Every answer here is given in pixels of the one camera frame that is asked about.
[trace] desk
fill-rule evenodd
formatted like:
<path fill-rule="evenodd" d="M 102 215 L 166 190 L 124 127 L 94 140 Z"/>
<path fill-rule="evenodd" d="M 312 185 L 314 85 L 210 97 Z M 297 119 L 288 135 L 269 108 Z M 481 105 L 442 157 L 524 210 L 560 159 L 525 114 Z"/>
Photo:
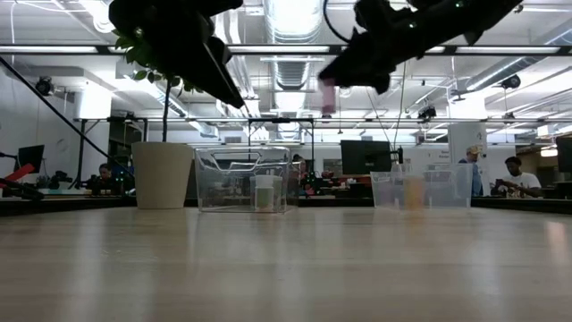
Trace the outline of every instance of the desk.
<path fill-rule="evenodd" d="M 471 206 L 572 215 L 572 200 L 562 199 L 473 198 Z"/>
<path fill-rule="evenodd" d="M 569 321 L 572 217 L 99 209 L 0 218 L 0 321 Z"/>

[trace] orange liquid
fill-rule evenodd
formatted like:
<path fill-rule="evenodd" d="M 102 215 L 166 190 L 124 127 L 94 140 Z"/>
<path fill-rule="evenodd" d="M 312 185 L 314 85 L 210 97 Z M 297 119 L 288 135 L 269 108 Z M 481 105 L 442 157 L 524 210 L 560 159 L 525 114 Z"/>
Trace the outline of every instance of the orange liquid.
<path fill-rule="evenodd" d="M 404 179 L 405 209 L 421 210 L 424 207 L 425 180 L 422 177 L 406 177 Z"/>

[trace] white shirt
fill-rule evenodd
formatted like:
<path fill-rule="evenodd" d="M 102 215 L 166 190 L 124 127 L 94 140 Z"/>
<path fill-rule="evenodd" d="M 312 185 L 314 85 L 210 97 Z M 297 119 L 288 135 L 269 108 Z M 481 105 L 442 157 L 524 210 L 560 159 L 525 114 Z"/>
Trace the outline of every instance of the white shirt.
<path fill-rule="evenodd" d="M 506 182 L 512 182 L 515 183 L 523 188 L 527 188 L 527 189 L 531 189 L 531 188 L 542 188 L 542 186 L 540 185 L 540 182 L 538 181 L 538 178 L 536 178 L 536 175 L 534 174 L 529 174 L 529 173 L 521 173 L 519 176 L 512 176 L 512 175 L 507 175 L 504 178 L 502 178 L 502 180 L 506 181 Z M 507 187 L 505 186 L 500 186 L 499 188 L 500 191 L 506 191 Z M 533 198 L 532 196 L 529 196 L 527 194 L 520 194 L 519 195 L 519 191 L 512 191 L 509 190 L 509 198 Z"/>

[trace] transparent bin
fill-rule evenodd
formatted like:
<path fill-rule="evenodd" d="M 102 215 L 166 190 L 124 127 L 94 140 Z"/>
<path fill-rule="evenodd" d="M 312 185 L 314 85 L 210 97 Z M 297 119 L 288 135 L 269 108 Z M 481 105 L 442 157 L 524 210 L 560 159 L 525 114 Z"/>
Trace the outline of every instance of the transparent bin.
<path fill-rule="evenodd" d="M 473 165 L 440 166 L 425 171 L 425 204 L 429 208 L 470 208 Z"/>
<path fill-rule="evenodd" d="M 393 165 L 391 184 L 398 209 L 420 210 L 425 207 L 425 178 L 421 172 L 414 172 L 410 165 Z"/>
<path fill-rule="evenodd" d="M 391 173 L 372 172 L 370 175 L 372 178 L 375 207 L 393 207 L 395 205 L 395 196 L 393 193 L 393 183 L 391 182 Z"/>
<path fill-rule="evenodd" d="M 289 149 L 196 148 L 195 159 L 201 212 L 283 213 L 288 208 Z"/>

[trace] green plant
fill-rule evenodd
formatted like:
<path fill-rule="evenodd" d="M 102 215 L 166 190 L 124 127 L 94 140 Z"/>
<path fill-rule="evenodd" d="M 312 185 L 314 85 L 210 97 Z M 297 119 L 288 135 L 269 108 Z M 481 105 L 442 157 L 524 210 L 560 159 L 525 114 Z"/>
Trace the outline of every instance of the green plant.
<path fill-rule="evenodd" d="M 134 33 L 135 37 L 127 37 L 119 30 L 114 30 L 114 34 L 118 37 L 115 42 L 115 49 L 125 49 L 125 61 L 128 64 L 137 63 L 145 68 L 144 70 L 135 72 L 135 74 L 132 75 L 133 80 L 143 81 L 147 79 L 151 83 L 162 80 L 167 82 L 163 113 L 163 142 L 166 142 L 167 116 L 169 114 L 171 88 L 178 87 L 182 83 L 181 90 L 177 97 L 179 97 L 183 91 L 202 93 L 203 90 L 163 66 L 161 62 L 156 59 L 153 48 L 143 39 L 142 30 L 136 30 Z"/>

